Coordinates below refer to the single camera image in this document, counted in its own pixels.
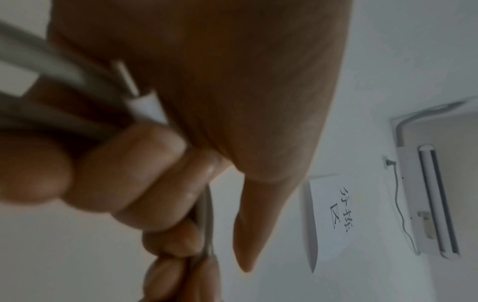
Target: skin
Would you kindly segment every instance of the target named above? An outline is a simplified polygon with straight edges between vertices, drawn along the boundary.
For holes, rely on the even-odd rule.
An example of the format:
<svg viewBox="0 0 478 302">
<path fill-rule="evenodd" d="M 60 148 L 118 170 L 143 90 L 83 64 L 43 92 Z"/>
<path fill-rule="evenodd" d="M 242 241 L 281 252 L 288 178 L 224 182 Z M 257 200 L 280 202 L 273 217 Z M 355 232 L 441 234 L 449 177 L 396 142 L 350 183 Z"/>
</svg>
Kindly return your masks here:
<svg viewBox="0 0 478 302">
<path fill-rule="evenodd" d="M 48 39 L 96 64 L 123 59 L 155 88 L 172 129 L 140 123 L 101 145 L 0 133 L 0 196 L 61 198 L 141 229 L 158 256 L 146 301 L 218 301 L 219 268 L 187 258 L 203 242 L 186 216 L 230 164 L 244 173 L 234 250 L 251 271 L 281 209 L 307 173 L 325 124 L 352 0 L 53 0 Z M 69 88 L 40 79 L 25 95 L 84 118 L 125 124 Z"/>
</svg>

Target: white paper sign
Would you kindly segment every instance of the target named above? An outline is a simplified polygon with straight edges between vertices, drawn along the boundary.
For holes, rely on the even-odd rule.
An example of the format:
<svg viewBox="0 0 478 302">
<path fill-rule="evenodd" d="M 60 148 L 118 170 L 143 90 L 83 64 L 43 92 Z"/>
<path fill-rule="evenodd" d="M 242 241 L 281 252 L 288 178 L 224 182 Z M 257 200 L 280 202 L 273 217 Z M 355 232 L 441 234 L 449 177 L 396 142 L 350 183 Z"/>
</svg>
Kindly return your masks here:
<svg viewBox="0 0 478 302">
<path fill-rule="evenodd" d="M 304 218 L 308 229 L 308 255 L 314 271 L 319 262 L 336 258 L 357 238 L 359 219 L 352 186 L 344 177 L 311 179 L 304 185 L 304 190 L 308 190 L 308 186 L 310 191 L 304 194 Z"/>
</svg>

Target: metal tool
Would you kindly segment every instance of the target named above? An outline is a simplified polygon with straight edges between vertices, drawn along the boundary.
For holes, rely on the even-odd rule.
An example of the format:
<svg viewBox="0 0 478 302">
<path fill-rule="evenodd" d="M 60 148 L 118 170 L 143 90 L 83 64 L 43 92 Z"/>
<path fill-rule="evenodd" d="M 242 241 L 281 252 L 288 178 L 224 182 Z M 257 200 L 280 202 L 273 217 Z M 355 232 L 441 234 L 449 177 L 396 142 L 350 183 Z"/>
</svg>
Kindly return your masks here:
<svg viewBox="0 0 478 302">
<path fill-rule="evenodd" d="M 89 96 L 92 100 L 136 120 L 168 124 L 159 98 L 151 90 L 140 95 L 133 78 L 122 62 L 107 71 L 60 51 L 46 41 L 0 22 L 0 60 L 40 75 Z M 61 131 L 104 141 L 120 129 L 91 122 L 38 103 L 0 92 L 0 129 Z M 192 211 L 197 225 L 204 230 L 205 246 L 192 263 L 212 256 L 213 208 L 209 186 L 201 193 Z"/>
</svg>

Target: finger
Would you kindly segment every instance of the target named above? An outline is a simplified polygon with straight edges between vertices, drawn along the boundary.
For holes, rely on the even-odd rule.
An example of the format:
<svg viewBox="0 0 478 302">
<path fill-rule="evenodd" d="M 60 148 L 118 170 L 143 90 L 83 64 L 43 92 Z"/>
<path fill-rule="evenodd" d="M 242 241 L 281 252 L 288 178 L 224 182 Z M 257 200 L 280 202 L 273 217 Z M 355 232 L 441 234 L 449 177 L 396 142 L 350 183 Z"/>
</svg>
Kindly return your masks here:
<svg viewBox="0 0 478 302">
<path fill-rule="evenodd" d="M 188 277 L 178 302 L 220 302 L 221 277 L 217 259 L 208 258 L 199 263 Z"/>
<path fill-rule="evenodd" d="M 210 150 L 191 150 L 137 201 L 114 213 L 120 222 L 146 231 L 164 231 L 180 222 L 220 163 Z"/>
<path fill-rule="evenodd" d="M 70 186 L 68 153 L 47 137 L 0 133 L 0 199 L 34 204 L 55 199 Z"/>
<path fill-rule="evenodd" d="M 185 149 L 184 140 L 168 127 L 135 124 L 79 159 L 65 201 L 89 211 L 125 208 L 174 165 Z"/>
<path fill-rule="evenodd" d="M 187 268 L 184 258 L 156 260 L 144 277 L 143 291 L 147 301 L 166 301 L 179 291 Z"/>
<path fill-rule="evenodd" d="M 144 232 L 142 241 L 153 255 L 166 253 L 180 258 L 198 255 L 204 246 L 201 229 L 189 218 L 164 232 Z"/>
<path fill-rule="evenodd" d="M 234 252 L 239 266 L 250 272 L 264 248 L 284 204 L 299 180 L 275 184 L 245 179 L 239 213 L 234 223 Z"/>
</svg>

